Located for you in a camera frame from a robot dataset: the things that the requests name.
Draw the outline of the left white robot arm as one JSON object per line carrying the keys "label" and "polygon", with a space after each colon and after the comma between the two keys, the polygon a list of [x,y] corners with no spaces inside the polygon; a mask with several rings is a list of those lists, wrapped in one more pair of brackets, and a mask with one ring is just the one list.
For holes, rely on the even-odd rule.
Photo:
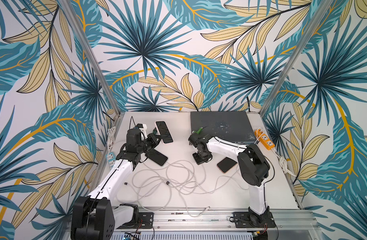
{"label": "left white robot arm", "polygon": [[146,134],[143,125],[128,130],[126,143],[107,176],[89,194],[75,200],[70,230],[72,240],[109,240],[115,229],[137,221],[136,205],[121,204],[113,208],[111,199],[135,170],[141,155],[154,150],[161,139],[154,133]]}

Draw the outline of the black phone light case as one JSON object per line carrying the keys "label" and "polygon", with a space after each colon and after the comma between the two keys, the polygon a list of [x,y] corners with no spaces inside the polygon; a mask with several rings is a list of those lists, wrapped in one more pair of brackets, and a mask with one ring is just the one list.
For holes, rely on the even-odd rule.
{"label": "black phone light case", "polygon": [[146,157],[152,160],[154,163],[156,163],[160,167],[163,167],[165,163],[168,161],[167,156],[163,155],[162,153],[154,149],[146,153]]}

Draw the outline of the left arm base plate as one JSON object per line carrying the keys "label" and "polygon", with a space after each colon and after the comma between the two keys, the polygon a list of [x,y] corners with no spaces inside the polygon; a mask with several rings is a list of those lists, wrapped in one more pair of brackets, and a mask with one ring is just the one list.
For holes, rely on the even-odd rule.
{"label": "left arm base plate", "polygon": [[115,227],[116,230],[130,230],[130,229],[152,229],[154,222],[153,212],[139,212],[133,215],[132,219]]}

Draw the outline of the aluminium mounting rail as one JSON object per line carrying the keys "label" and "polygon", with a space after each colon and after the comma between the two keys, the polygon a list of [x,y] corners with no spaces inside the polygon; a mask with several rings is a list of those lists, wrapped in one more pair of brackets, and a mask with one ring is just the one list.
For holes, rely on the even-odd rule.
{"label": "aluminium mounting rail", "polygon": [[139,213],[134,225],[126,224],[116,228],[119,230],[142,229],[150,231],[320,231],[313,212],[299,209],[271,209],[271,215],[260,223],[251,224],[247,209],[215,209],[208,210],[200,216],[191,217],[185,211],[163,210]]}

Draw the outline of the orange power strip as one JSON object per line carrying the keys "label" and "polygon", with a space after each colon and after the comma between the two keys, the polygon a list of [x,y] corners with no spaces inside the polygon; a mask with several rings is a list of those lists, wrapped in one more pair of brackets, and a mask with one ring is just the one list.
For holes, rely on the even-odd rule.
{"label": "orange power strip", "polygon": [[260,142],[267,150],[272,150],[275,147],[275,144],[260,128],[255,131],[255,136],[256,142]]}

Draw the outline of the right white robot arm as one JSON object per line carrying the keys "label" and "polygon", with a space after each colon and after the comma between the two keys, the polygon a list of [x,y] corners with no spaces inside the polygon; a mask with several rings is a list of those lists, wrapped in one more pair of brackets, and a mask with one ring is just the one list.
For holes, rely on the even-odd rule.
{"label": "right white robot arm", "polygon": [[240,145],[195,132],[189,136],[188,142],[196,149],[193,158],[199,165],[211,160],[212,154],[220,154],[236,160],[243,180],[249,184],[248,217],[250,222],[258,225],[270,218],[264,189],[270,165],[257,145]]}

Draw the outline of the dark phone pink case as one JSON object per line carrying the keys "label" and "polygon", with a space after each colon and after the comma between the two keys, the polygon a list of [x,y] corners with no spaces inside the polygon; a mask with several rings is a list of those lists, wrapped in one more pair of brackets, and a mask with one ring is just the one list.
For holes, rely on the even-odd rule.
{"label": "dark phone pink case", "polygon": [[224,158],[219,163],[217,163],[218,169],[223,173],[227,173],[230,169],[237,165],[237,162],[231,158]]}

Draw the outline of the teal power strip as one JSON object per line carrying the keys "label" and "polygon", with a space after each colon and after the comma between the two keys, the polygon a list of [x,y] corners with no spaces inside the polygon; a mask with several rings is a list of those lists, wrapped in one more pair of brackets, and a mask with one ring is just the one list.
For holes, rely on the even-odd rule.
{"label": "teal power strip", "polygon": [[107,154],[107,160],[109,163],[110,168],[115,164],[116,161],[116,155],[113,152],[110,152]]}

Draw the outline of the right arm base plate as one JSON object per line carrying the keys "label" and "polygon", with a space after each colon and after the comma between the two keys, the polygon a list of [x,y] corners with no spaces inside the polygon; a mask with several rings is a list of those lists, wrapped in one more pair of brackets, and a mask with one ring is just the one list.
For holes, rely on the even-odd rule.
{"label": "right arm base plate", "polygon": [[276,228],[276,224],[271,212],[264,212],[258,215],[254,212],[234,212],[229,218],[231,223],[235,224],[237,229],[266,229]]}

